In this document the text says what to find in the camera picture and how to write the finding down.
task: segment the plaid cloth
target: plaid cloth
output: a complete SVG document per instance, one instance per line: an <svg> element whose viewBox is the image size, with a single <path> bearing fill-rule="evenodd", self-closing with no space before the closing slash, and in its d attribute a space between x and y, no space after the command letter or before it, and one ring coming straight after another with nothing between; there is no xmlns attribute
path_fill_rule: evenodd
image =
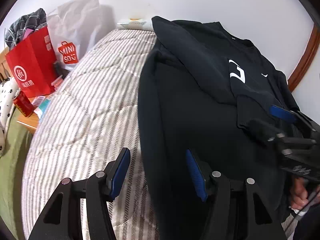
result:
<svg viewBox="0 0 320 240"><path fill-rule="evenodd" d="M11 50L22 41L26 29L39 30L44 26L47 26L47 16L45 11L40 8L16 20L8 29L4 40Z"/></svg>

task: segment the striped mattress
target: striped mattress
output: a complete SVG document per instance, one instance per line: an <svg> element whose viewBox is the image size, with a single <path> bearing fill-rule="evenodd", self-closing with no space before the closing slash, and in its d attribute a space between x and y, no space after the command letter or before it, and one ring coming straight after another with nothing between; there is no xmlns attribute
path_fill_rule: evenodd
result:
<svg viewBox="0 0 320 240"><path fill-rule="evenodd" d="M119 239L158 239L144 177L138 129L139 77L156 36L114 30L101 39L66 77L33 137L22 180L26 239L49 197L65 177L87 179L116 159L122 147L131 163L119 197L108 203ZM90 239L85 200L84 239Z"/></svg>

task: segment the white polka dot pillow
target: white polka dot pillow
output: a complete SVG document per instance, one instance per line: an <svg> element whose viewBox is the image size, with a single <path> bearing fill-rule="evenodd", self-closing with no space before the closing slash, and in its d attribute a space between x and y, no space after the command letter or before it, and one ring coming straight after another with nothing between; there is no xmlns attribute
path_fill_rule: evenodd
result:
<svg viewBox="0 0 320 240"><path fill-rule="evenodd" d="M4 151L5 138L10 124L14 104L12 99L18 90L18 84L13 77L0 84L0 156Z"/></svg>

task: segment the black sweatshirt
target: black sweatshirt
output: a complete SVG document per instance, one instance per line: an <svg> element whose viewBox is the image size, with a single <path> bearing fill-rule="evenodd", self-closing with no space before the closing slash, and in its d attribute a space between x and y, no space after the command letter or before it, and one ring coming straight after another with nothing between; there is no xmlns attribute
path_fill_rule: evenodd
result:
<svg viewBox="0 0 320 240"><path fill-rule="evenodd" d="M247 124L257 118L294 135L292 126L269 114L271 105L299 109L285 75L219 22L152 22L158 40L141 73L138 118L160 238L195 240L203 229L208 207L188 173L188 148L229 179L255 179L283 219L287 175Z"/></svg>

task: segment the pillow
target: pillow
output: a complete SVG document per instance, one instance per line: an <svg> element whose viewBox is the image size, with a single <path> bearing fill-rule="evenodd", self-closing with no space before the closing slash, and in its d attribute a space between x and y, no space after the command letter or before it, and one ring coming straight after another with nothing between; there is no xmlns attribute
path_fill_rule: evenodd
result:
<svg viewBox="0 0 320 240"><path fill-rule="evenodd" d="M14 110L12 99L18 90L18 84L13 77L0 84L0 156L4 151L5 138Z"/></svg>
<svg viewBox="0 0 320 240"><path fill-rule="evenodd" d="M117 29L154 31L151 19L123 19L117 23Z"/></svg>

